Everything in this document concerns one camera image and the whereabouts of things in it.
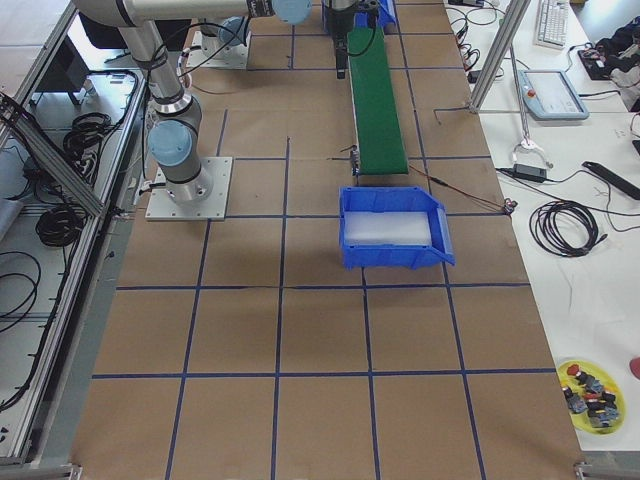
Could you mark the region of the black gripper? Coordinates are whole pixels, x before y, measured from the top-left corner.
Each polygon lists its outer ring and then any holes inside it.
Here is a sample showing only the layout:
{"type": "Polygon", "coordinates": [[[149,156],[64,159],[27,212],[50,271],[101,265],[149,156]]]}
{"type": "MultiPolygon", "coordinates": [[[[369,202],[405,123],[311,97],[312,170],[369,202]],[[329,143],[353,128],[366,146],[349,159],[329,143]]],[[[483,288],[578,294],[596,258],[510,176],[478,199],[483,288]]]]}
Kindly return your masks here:
{"type": "Polygon", "coordinates": [[[335,49],[336,78],[339,80],[346,76],[347,57],[349,56],[348,35],[354,28],[355,15],[355,9],[327,10],[327,29],[335,49]]]}

